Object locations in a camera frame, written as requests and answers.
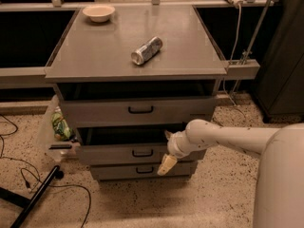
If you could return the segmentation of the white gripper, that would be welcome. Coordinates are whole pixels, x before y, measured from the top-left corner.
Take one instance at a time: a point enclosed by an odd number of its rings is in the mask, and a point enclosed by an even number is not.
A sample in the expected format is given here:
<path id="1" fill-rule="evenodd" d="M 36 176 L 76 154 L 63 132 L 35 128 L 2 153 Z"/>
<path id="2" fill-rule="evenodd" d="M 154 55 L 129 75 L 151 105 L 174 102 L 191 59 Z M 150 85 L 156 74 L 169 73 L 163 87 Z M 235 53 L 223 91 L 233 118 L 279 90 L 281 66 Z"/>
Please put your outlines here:
<path id="1" fill-rule="evenodd" d="M 193 144 L 189 142 L 184 131 L 172 133 L 165 130 L 164 135 L 167 139 L 167 149 L 170 155 L 163 155 L 157 172 L 159 176 L 166 175 L 176 165 L 178 159 L 182 159 L 193 152 Z"/>

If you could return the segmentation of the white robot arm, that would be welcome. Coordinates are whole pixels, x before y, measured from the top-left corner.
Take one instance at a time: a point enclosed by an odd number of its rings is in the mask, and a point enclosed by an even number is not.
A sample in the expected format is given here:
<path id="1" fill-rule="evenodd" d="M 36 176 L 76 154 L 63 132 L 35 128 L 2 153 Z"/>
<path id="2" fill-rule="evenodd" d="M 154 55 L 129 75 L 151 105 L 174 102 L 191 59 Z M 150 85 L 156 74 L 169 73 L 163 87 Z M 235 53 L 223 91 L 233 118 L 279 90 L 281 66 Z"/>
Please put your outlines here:
<path id="1" fill-rule="evenodd" d="M 179 159 L 216 145 L 260 156 L 253 228 L 304 228 L 304 123 L 259 128 L 193 120 L 167 140 L 160 176 Z"/>

